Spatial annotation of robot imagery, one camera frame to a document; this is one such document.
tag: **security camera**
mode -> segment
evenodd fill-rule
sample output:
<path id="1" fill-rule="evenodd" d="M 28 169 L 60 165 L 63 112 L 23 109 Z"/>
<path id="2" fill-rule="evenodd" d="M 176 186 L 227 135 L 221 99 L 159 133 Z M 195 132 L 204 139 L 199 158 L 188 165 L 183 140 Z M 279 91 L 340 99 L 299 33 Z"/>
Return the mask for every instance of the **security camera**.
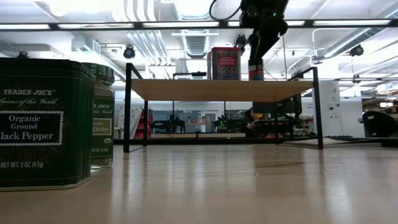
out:
<path id="1" fill-rule="evenodd" d="M 19 52 L 19 55 L 17 56 L 17 58 L 29 58 L 28 52 L 25 52 L 25 51 Z"/>
<path id="2" fill-rule="evenodd" d="M 132 45 L 127 45 L 126 49 L 123 52 L 123 56 L 125 59 L 132 59 L 136 56 L 136 52 L 134 51 L 134 47 Z"/>
<path id="3" fill-rule="evenodd" d="M 354 56 L 361 56 L 363 54 L 364 50 L 361 47 L 361 44 L 358 46 L 354 47 L 353 49 L 350 50 L 349 54 L 354 57 Z"/>

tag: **wooden shelf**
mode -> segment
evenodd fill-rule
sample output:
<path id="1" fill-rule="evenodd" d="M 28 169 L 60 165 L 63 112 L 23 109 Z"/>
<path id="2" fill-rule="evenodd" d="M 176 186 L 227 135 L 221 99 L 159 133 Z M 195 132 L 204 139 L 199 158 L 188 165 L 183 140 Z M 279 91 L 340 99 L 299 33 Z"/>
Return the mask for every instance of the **wooden shelf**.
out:
<path id="1" fill-rule="evenodd" d="M 148 101 L 276 102 L 312 87 L 312 82 L 155 79 L 131 81 L 131 88 Z"/>

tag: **spice jar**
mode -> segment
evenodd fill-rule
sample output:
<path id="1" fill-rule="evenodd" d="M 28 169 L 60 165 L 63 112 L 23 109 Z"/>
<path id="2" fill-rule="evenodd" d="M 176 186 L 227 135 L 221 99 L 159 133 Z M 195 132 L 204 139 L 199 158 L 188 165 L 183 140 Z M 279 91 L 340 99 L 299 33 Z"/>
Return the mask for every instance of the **spice jar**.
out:
<path id="1" fill-rule="evenodd" d="M 114 70 L 95 63 L 84 65 L 96 78 L 91 168 L 110 167 L 113 163 Z"/>

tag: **black chair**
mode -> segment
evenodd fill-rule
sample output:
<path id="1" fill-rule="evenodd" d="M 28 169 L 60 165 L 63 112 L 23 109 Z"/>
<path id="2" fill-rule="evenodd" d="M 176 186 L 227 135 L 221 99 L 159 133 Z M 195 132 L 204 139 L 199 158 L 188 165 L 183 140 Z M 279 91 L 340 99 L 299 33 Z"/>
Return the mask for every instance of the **black chair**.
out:
<path id="1" fill-rule="evenodd" d="M 398 132 L 398 123 L 385 113 L 368 111 L 362 115 L 363 124 L 372 138 L 388 138 Z"/>

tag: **ceiling light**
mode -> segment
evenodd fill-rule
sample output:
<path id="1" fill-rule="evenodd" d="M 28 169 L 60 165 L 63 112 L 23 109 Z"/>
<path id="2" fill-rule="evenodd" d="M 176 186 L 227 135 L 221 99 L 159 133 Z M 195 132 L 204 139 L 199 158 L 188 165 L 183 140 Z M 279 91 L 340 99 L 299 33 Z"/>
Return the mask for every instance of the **ceiling light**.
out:
<path id="1" fill-rule="evenodd" d="M 60 29 L 112 29 L 112 28 L 134 28 L 134 24 L 117 23 L 91 23 L 91 24 L 59 24 Z"/>
<path id="2" fill-rule="evenodd" d="M 315 21 L 314 26 L 377 26 L 387 25 L 390 19 L 383 20 L 345 20 L 345 21 Z"/>
<path id="3" fill-rule="evenodd" d="M 239 27 L 239 21 L 228 22 L 228 26 Z"/>
<path id="4" fill-rule="evenodd" d="M 0 25 L 0 30 L 17 30 L 17 29 L 50 29 L 47 24 L 4 24 Z"/>
<path id="5" fill-rule="evenodd" d="M 219 22 L 145 22 L 142 24 L 145 28 L 176 28 L 176 27 L 218 27 Z"/>
<path id="6" fill-rule="evenodd" d="M 286 21 L 288 26 L 302 26 L 305 21 Z"/>
<path id="7" fill-rule="evenodd" d="M 177 13 L 183 17 L 190 18 L 204 17 L 209 14 L 209 5 L 213 0 L 202 1 L 188 1 L 188 0 L 174 0 L 174 5 Z"/>
<path id="8" fill-rule="evenodd" d="M 209 37 L 218 36 L 218 33 L 172 33 L 173 37 Z"/>

